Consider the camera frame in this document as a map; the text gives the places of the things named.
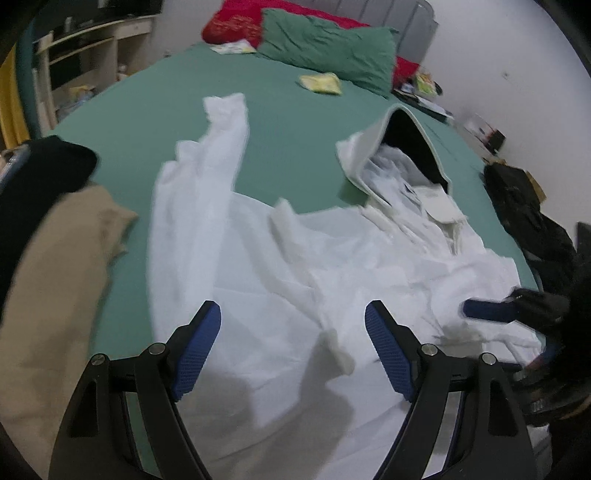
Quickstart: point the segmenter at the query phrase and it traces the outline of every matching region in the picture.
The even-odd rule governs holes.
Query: beige clothing
[[[65,195],[17,266],[0,324],[0,421],[42,478],[87,363],[108,265],[135,218],[99,185]]]

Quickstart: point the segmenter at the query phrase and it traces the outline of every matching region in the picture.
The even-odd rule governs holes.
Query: red pillow
[[[396,57],[396,68],[392,75],[392,86],[400,88],[401,85],[412,77],[420,67],[420,64],[408,61],[402,57]]]
[[[345,29],[368,27],[351,18],[336,17],[320,10],[301,7],[285,0],[226,0],[222,9],[205,25],[201,36],[207,43],[222,44],[243,38],[257,48],[262,37],[263,8],[281,8],[296,15],[311,15],[335,22]]]

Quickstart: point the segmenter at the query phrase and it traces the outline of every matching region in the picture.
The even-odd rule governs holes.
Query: pillow
[[[243,38],[257,48],[262,35],[262,9],[281,8],[297,15],[311,15],[335,22],[342,28],[368,27],[368,24],[337,17],[313,8],[301,7],[285,0],[226,0],[222,8],[205,25],[203,41],[212,44],[234,42]]]
[[[323,18],[263,9],[263,43],[258,54],[389,96],[396,46],[389,27],[345,30]]]
[[[414,63],[402,57],[396,57],[396,68],[392,75],[392,87],[400,88],[400,86],[412,77],[421,65]]]

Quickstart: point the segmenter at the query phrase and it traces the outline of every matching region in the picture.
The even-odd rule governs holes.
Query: gray headboard
[[[394,27],[400,32],[398,55],[421,63],[438,23],[425,0],[291,0],[304,7],[348,17],[373,27]]]

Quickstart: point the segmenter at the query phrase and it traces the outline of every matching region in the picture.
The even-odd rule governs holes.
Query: white wall
[[[201,30],[221,4],[222,0],[164,0],[152,33],[150,62],[201,41]]]
[[[591,222],[591,78],[558,26],[533,0],[430,3],[440,26],[424,65],[440,103],[503,132],[502,156],[532,173],[569,233]]]

